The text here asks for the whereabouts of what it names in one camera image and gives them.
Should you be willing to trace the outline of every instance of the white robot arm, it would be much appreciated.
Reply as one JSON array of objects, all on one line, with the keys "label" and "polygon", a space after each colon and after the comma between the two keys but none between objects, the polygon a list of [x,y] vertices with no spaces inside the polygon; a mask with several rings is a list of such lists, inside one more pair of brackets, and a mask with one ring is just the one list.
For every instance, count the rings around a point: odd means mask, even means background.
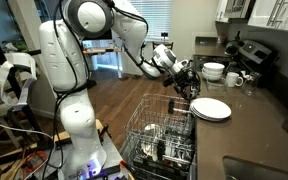
[{"label": "white robot arm", "polygon": [[178,92],[183,91],[182,87],[186,88],[184,81],[199,83],[199,79],[187,71],[188,60],[176,63],[173,52],[163,45],[154,50],[151,60],[145,61],[141,57],[148,25],[128,0],[68,0],[63,12],[59,8],[61,2],[59,0],[58,9],[63,18],[45,22],[39,30],[45,67],[61,101],[61,121],[74,146],[59,171],[59,179],[88,179],[100,173],[106,153],[100,144],[94,110],[85,88],[89,77],[80,40],[99,37],[112,29],[123,40],[126,53],[147,78],[155,79],[167,71],[171,78],[165,81],[164,86],[174,83],[175,87],[180,87],[176,88]]}]

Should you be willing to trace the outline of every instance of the white bowl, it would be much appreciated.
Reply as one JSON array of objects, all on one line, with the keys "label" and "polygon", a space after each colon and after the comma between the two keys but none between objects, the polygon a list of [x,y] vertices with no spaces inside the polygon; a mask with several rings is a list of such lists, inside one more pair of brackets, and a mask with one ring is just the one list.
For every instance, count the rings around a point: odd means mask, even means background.
[{"label": "white bowl", "polygon": [[206,70],[215,71],[215,72],[223,72],[225,68],[225,66],[220,63],[205,63],[203,67]]},{"label": "white bowl", "polygon": [[206,74],[203,71],[202,71],[202,73],[203,73],[203,77],[205,79],[208,79],[209,81],[217,81],[217,80],[220,80],[221,77],[222,77],[222,74],[220,74],[220,75],[209,75],[209,74]]},{"label": "white bowl", "polygon": [[205,72],[205,74],[214,75],[214,76],[223,74],[223,70],[222,71],[210,71],[208,69],[203,68],[202,71]]}]

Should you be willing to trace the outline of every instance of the window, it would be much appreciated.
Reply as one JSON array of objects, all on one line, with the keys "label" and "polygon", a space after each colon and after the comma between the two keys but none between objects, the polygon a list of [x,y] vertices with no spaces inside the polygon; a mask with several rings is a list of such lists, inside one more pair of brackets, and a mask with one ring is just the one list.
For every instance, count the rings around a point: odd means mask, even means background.
[{"label": "window", "polygon": [[149,30],[146,40],[161,40],[162,32],[170,32],[172,0],[129,0],[146,19]]}]

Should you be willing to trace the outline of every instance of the wire rack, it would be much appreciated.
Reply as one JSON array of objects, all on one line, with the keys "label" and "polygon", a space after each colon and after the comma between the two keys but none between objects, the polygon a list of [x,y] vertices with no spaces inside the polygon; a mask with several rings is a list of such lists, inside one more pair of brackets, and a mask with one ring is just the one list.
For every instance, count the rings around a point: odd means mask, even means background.
[{"label": "wire rack", "polygon": [[196,151],[189,102],[146,94],[125,126],[129,163],[142,179],[186,179]]}]

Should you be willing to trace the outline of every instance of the white mug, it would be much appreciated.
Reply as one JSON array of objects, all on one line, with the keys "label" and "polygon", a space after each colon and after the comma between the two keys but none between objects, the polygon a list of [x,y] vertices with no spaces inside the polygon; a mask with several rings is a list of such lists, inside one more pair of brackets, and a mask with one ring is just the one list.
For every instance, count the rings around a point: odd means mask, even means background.
[{"label": "white mug", "polygon": [[243,78],[239,77],[237,73],[229,72],[226,75],[225,82],[228,87],[241,86],[243,84]]}]

